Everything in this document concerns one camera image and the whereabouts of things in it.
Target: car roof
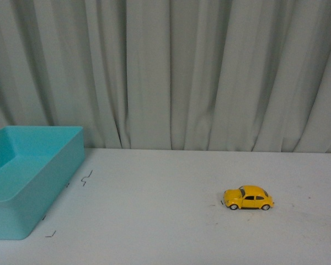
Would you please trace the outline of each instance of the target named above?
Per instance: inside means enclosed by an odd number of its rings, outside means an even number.
[[[258,186],[245,185],[243,188],[246,195],[265,195],[264,190]]]

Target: plastic container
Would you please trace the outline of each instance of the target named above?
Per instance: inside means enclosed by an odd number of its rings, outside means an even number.
[[[84,160],[82,127],[0,130],[0,239],[24,239]]]

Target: toy car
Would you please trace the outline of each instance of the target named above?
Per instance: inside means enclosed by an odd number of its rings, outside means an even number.
[[[226,190],[223,199],[225,206],[232,210],[239,209],[263,209],[268,210],[275,203],[272,197],[262,188],[257,186],[241,186],[239,189]]]

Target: white table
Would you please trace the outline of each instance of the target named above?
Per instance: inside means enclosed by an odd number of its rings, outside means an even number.
[[[223,206],[243,184],[275,207]],[[331,264],[331,154],[86,149],[0,264]]]

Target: gray curtain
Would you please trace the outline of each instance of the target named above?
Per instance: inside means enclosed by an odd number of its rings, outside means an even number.
[[[331,1],[0,0],[0,128],[331,152]]]

